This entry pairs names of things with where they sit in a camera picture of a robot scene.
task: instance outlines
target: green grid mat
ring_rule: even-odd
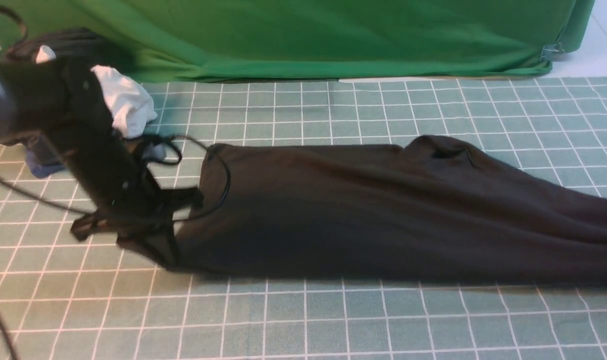
[[[150,132],[246,146],[449,135],[607,198],[607,77],[145,88]],[[183,150],[153,169],[163,186],[198,182],[203,152]],[[35,180],[20,148],[0,146],[0,174],[92,209],[69,174]],[[0,311],[24,360],[607,360],[607,289],[177,275],[112,236],[75,242],[73,219],[0,187]]]

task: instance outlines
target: metal clip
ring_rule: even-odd
[[[541,56],[539,57],[539,61],[556,61],[561,60],[562,57],[566,54],[564,51],[564,46],[562,46],[561,42],[551,43],[548,45],[544,45],[541,49]]]

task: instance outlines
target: white cloth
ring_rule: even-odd
[[[35,61],[40,64],[55,57],[54,51],[43,45]],[[141,136],[146,125],[157,118],[153,97],[143,86],[114,68],[97,65],[90,70],[101,84],[105,105],[112,113],[113,128],[126,139]]]

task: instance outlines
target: black cord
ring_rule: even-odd
[[[166,137],[166,140],[168,142],[171,142],[175,139],[185,139],[187,141],[190,141],[190,142],[198,145],[203,150],[206,150],[206,151],[208,150],[207,145],[203,144],[198,139],[195,139],[194,137],[189,136],[189,135],[172,135],[172,136]],[[109,216],[105,216],[102,214],[96,214],[96,215],[100,218],[100,220],[119,221],[119,222],[123,222],[123,223],[153,224],[153,225],[168,224],[168,223],[170,223],[170,224],[185,223],[187,221],[196,221],[198,219],[203,219],[203,218],[207,217],[208,215],[212,214],[217,209],[219,209],[221,207],[221,205],[224,203],[224,201],[228,197],[228,191],[230,191],[231,180],[232,180],[232,176],[231,176],[230,168],[228,167],[228,164],[226,164],[226,162],[221,158],[221,156],[218,153],[214,152],[214,153],[212,153],[212,155],[214,155],[214,157],[217,158],[217,160],[221,163],[221,166],[223,166],[223,170],[226,173],[226,184],[221,193],[221,197],[219,198],[219,201],[217,202],[217,204],[214,207],[210,208],[209,210],[200,212],[199,214],[196,214],[193,216],[188,216],[188,217],[179,218],[179,219],[168,219],[163,216],[136,216],[136,215],[130,215],[130,214],[110,214]],[[167,163],[165,165],[173,165],[173,164],[175,164],[175,162]],[[25,198],[29,198],[31,200],[37,201],[43,205],[48,205],[48,207],[59,209],[64,212],[71,212],[73,214],[77,214],[77,215],[81,215],[81,216],[95,215],[93,212],[89,212],[88,210],[81,209],[79,207],[61,205],[61,203],[57,203],[52,200],[42,198],[38,194],[34,194],[30,191],[23,189],[22,187],[15,186],[15,185],[9,183],[8,180],[5,180],[2,177],[0,177],[0,185],[2,187],[5,187],[6,189],[9,189],[9,191],[12,191],[12,192],[15,192],[17,194],[24,196]]]
[[[20,357],[17,354],[17,350],[15,346],[13,346],[13,340],[11,339],[11,335],[8,332],[8,328],[6,328],[6,324],[2,320],[0,316],[0,333],[3,336],[3,342],[6,344],[6,349],[8,349],[8,353],[10,354],[10,360],[20,360]]]

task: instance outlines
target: green cloth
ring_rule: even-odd
[[[87,27],[143,82],[536,76],[581,42],[594,0],[3,0],[31,36]],[[573,14],[577,6],[581,14]],[[578,27],[569,24],[578,18]],[[0,18],[7,46],[17,32]],[[114,59],[119,64],[121,59]]]

